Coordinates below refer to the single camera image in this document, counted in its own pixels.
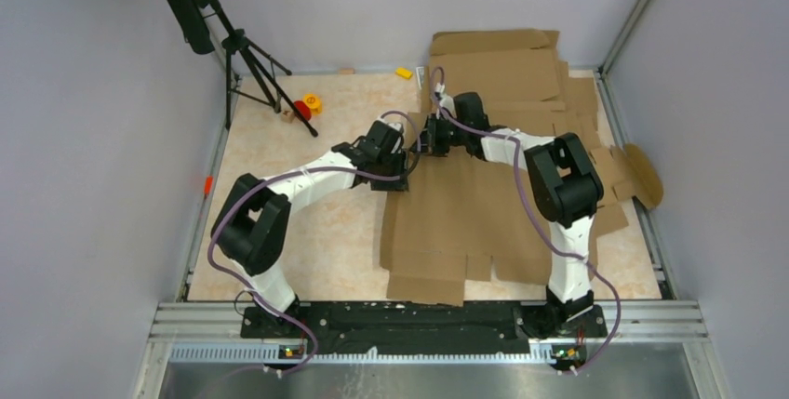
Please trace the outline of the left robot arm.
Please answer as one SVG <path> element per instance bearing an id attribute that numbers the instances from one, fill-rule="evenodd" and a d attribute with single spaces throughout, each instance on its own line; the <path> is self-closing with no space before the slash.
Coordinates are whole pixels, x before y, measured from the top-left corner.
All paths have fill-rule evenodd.
<path id="1" fill-rule="evenodd" d="M 327 195 L 367 185 L 374 192 L 404 192 L 414 170 L 400 123 L 375 120 L 353 142 L 341 142 L 312 162 L 280 175 L 252 174 L 234 183 L 211 229 L 210 248 L 235 266 L 254 300 L 264 309 L 263 325 L 277 337 L 297 328 L 298 296 L 278 261 L 293 214 Z"/>

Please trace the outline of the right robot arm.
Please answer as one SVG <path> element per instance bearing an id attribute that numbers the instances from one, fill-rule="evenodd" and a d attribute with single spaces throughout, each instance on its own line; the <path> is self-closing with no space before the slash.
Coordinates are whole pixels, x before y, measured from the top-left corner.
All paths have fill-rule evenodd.
<path id="1" fill-rule="evenodd" d="M 489 122 L 481 97 L 466 92 L 452 97 L 438 85 L 414 149 L 443 156 L 462 147 L 481 161 L 513 168 L 515 184 L 528 217 L 542 216 L 549 228 L 535 229 L 552 253 L 546 287 L 545 322 L 558 336 L 569 336 L 594 307 L 589 277 L 591 229 L 603 184 L 582 144 L 572 132 L 535 136 Z"/>

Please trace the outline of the cardboard box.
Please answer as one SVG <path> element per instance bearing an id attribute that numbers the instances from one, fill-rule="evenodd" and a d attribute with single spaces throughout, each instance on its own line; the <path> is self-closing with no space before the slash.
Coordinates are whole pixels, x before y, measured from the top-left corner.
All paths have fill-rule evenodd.
<path id="1" fill-rule="evenodd" d="M 528 217 L 506 164 L 452 151 L 424 156 L 403 193 L 390 193 L 381 229 L 386 296 L 460 306 L 469 281 L 547 286 L 552 253 Z"/>

